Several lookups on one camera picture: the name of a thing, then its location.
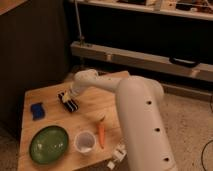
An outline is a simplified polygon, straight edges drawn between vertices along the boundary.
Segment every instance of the table top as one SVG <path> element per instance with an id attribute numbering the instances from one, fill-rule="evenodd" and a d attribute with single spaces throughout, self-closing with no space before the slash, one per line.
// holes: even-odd
<path id="1" fill-rule="evenodd" d="M 127 77 L 126 71 L 109 74 L 114 77 Z M 25 93 L 25 102 L 22 119 L 18 170 L 76 170 L 103 160 L 109 159 L 116 145 L 122 139 L 119 121 L 117 118 L 114 94 L 95 87 L 88 88 L 75 101 L 79 109 L 70 113 L 58 99 L 58 94 L 68 90 L 70 82 L 55 86 L 30 90 Z M 30 106 L 42 102 L 45 118 L 32 120 Z M 92 154 L 83 156 L 73 146 L 75 135 L 83 130 L 93 132 L 98 139 L 97 124 L 105 115 L 105 147 L 102 149 L 97 143 Z M 29 156 L 29 145 L 33 136 L 42 128 L 58 125 L 68 132 L 69 147 L 66 153 L 56 162 L 49 165 L 38 165 Z"/>

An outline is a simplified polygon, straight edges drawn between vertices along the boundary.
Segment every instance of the blue sponge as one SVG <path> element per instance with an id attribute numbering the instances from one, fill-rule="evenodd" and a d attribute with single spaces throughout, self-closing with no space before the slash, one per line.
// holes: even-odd
<path id="1" fill-rule="evenodd" d="M 42 103 L 35 103 L 31 105 L 31 112 L 33 113 L 33 120 L 42 119 L 45 116 L 45 111 L 42 107 Z"/>

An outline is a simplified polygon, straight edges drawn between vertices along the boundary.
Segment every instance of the screw hole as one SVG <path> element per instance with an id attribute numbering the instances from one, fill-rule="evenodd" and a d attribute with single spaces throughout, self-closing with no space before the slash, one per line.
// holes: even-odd
<path id="1" fill-rule="evenodd" d="M 169 158 L 166 157 L 166 158 L 164 158 L 163 160 L 164 160 L 165 162 L 168 162 L 168 161 L 169 161 Z"/>
<path id="2" fill-rule="evenodd" d="M 147 101 L 146 104 L 151 105 L 152 101 Z"/>
<path id="3" fill-rule="evenodd" d="M 156 132 L 160 132 L 160 128 L 155 128 L 155 131 Z"/>

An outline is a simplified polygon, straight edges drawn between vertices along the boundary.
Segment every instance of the green bowl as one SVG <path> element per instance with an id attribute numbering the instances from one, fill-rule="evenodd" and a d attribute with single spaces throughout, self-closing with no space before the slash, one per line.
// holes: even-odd
<path id="1" fill-rule="evenodd" d="M 48 126 L 32 139 L 29 153 L 38 164 L 49 164 L 59 159 L 68 147 L 69 137 L 64 128 Z"/>

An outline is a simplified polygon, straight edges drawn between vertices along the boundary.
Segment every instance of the wall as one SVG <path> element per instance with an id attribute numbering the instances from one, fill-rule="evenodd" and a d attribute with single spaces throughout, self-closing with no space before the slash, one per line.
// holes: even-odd
<path id="1" fill-rule="evenodd" d="M 0 16 L 0 122 L 19 137 L 24 92 L 70 68 L 63 0 L 30 0 Z"/>

